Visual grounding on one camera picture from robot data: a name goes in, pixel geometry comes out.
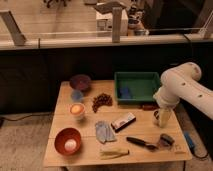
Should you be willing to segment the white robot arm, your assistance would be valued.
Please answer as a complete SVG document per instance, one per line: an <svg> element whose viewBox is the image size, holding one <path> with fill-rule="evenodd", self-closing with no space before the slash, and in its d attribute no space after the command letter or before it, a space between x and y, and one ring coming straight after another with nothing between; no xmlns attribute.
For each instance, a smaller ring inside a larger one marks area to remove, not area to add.
<svg viewBox="0 0 213 171"><path fill-rule="evenodd" d="M154 123L164 128L173 109L183 99L213 120L213 90L199 83L202 71L193 62L170 68L161 74L161 86L154 93L159 109L154 113Z"/></svg>

